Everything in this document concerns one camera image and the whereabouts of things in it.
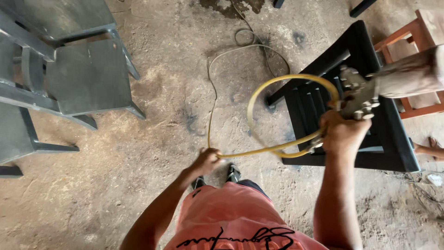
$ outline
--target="foot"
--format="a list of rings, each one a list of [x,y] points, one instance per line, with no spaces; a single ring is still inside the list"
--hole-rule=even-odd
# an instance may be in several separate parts
[[[230,163],[230,166],[228,167],[228,175],[226,178],[226,182],[234,182],[237,183],[241,179],[241,172],[238,170],[236,165],[233,163]]]
[[[202,186],[205,186],[206,183],[203,180],[203,176],[199,176],[197,177],[192,183],[191,183],[191,187],[193,188],[193,190],[196,190]]]
[[[428,141],[430,142],[431,148],[434,148],[434,149],[441,149],[442,148],[441,144],[438,142],[437,139],[435,139],[433,137],[429,137]],[[435,161],[444,161],[443,158],[438,158],[436,156],[434,156],[433,159],[435,159]]]

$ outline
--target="electrical wire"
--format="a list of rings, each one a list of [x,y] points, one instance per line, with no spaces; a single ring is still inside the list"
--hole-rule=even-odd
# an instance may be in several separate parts
[[[234,35],[234,39],[236,40],[236,43],[238,46],[241,46],[239,48],[235,48],[233,50],[224,52],[218,56],[216,56],[210,63],[209,67],[208,67],[208,78],[211,82],[211,85],[213,86],[214,89],[214,93],[215,93],[215,99],[214,99],[214,103],[213,103],[213,108],[211,109],[211,113],[210,113],[210,121],[208,124],[208,147],[210,148],[210,133],[211,133],[211,122],[213,120],[213,113],[214,113],[214,108],[216,107],[216,103],[217,103],[217,99],[218,99],[218,93],[216,90],[216,87],[214,85],[213,79],[211,78],[211,68],[213,66],[213,63],[218,60],[219,58],[221,58],[224,55],[227,55],[228,53],[231,52],[235,52],[241,49],[245,49],[245,48],[251,48],[251,47],[263,47],[265,50],[265,54],[266,54],[266,61],[267,61],[267,65],[268,68],[270,69],[271,73],[275,76],[274,79],[271,79],[269,81],[267,81],[266,83],[262,84],[261,86],[259,86],[259,88],[257,88],[254,92],[253,95],[250,98],[250,101],[248,102],[248,107],[247,107],[247,119],[248,119],[248,126],[251,129],[251,135],[253,136],[254,139],[256,139],[264,148],[263,149],[257,149],[257,150],[253,150],[253,151],[248,151],[248,152],[243,152],[243,153],[236,153],[236,154],[230,154],[230,155],[219,155],[219,158],[233,158],[233,157],[240,157],[240,156],[248,156],[248,155],[252,155],[252,154],[257,154],[257,153],[263,153],[263,152],[272,152],[275,155],[278,155],[280,157],[283,158],[294,158],[294,157],[299,157],[302,155],[307,154],[309,151],[307,149],[299,151],[297,153],[284,153],[279,151],[280,149],[283,148],[287,148],[293,145],[298,145],[301,144],[303,142],[309,141],[311,139],[314,139],[317,136],[322,135],[324,128],[319,129],[318,131],[314,132],[313,134],[310,134],[306,137],[303,137],[301,139],[295,140],[295,141],[291,141],[291,142],[287,142],[284,144],[280,144],[280,145],[275,145],[272,147],[268,147],[265,142],[257,135],[257,133],[254,130],[254,123],[253,123],[253,109],[254,109],[254,103],[258,97],[258,95],[270,84],[275,83],[277,81],[282,81],[282,80],[287,80],[287,79],[306,79],[306,80],[311,80],[314,82],[317,82],[319,84],[321,84],[322,86],[324,86],[328,92],[330,92],[331,97],[332,97],[332,101],[334,103],[337,103],[339,101],[339,93],[336,89],[336,87],[329,82],[328,80],[321,78],[321,77],[317,77],[314,75],[309,75],[309,74],[289,74],[289,75],[285,75],[285,76],[280,76],[280,77],[276,77],[277,75],[274,74],[274,72],[272,71],[270,64],[269,64],[269,60],[268,60],[268,55],[267,55],[267,51],[266,49],[270,49],[274,52],[276,52],[283,60],[284,62],[287,64],[289,72],[291,73],[291,69],[290,69],[290,65],[288,63],[288,61],[285,59],[284,56],[282,56],[278,51],[276,51],[275,49],[271,48],[270,46],[264,45],[262,40],[254,33],[254,30],[251,28],[250,24],[248,23],[248,21],[243,17],[243,15],[240,13],[240,11],[236,8],[236,6],[233,3],[233,0],[230,0],[231,4],[233,5],[234,9],[236,10],[236,12],[240,15],[240,17],[247,23],[248,27],[250,28],[250,30],[240,30],[237,31],[236,34]],[[251,34],[253,34],[253,41],[252,43],[254,43],[256,41],[256,39],[259,40],[259,44],[240,44],[239,41],[237,40],[237,35],[241,32],[249,32]]]

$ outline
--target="black paint stain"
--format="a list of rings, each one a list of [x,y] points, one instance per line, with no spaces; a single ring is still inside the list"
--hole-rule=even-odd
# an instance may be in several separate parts
[[[305,41],[305,35],[297,31],[293,32],[293,40],[297,46],[302,46]]]
[[[218,6],[218,1],[220,0],[199,0],[199,3],[204,8],[209,9],[211,7],[213,10],[220,12],[225,17],[231,19],[239,18],[239,14],[236,12],[232,5],[224,9],[222,8],[222,6]],[[251,10],[254,13],[259,14],[261,12],[262,6],[265,3],[265,0],[233,0],[233,2],[240,13],[248,11],[248,7],[242,3],[246,2],[248,5],[250,5]]]

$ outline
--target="dirty floor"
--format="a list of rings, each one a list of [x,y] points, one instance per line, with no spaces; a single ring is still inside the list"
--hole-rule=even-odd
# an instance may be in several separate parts
[[[355,21],[348,11],[359,2],[287,0],[282,9],[274,9],[271,0],[244,0],[239,7],[261,39],[299,72]],[[131,80],[131,89],[147,120],[125,111],[94,114],[99,130],[92,132],[31,111],[42,142],[76,145],[80,152],[33,155],[14,162],[24,176],[0,180],[1,249],[117,249],[140,213],[206,146],[214,99],[208,60],[234,48],[234,32],[246,28],[230,1],[107,3],[142,77]],[[379,0],[360,19],[378,42],[412,21],[419,8],[444,8],[444,1]],[[279,60],[272,60],[279,70]],[[252,48],[227,56],[212,73],[219,92],[212,146],[225,153],[259,148],[250,137],[245,114],[252,91],[272,78],[262,51]],[[270,145],[294,139],[284,102],[275,110],[258,103],[255,118],[258,132]],[[444,142],[443,120],[441,114],[404,124],[414,141],[426,144],[430,135]],[[444,169],[431,157],[421,156],[419,161],[423,169]],[[291,228],[312,236],[322,167],[283,165],[268,153],[232,162],[244,178],[264,189]],[[206,178],[221,185],[225,173],[221,168]],[[422,206],[412,186],[381,171],[357,169],[356,183],[365,249],[444,249],[443,215],[436,204],[423,198]],[[437,195],[442,192],[436,189]],[[159,249],[173,235],[176,220],[177,212]]]

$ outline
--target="brown wooden chair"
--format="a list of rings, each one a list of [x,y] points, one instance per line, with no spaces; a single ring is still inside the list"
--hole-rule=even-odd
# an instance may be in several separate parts
[[[417,16],[415,20],[374,46],[376,52],[382,52],[387,63],[394,61],[388,46],[408,35],[411,35],[407,38],[408,43],[414,43],[419,52],[444,44],[444,10],[416,10],[415,13]],[[436,94],[439,104],[418,109],[412,108],[409,97],[401,98],[405,109],[400,113],[401,119],[444,112],[444,91],[436,92]]]

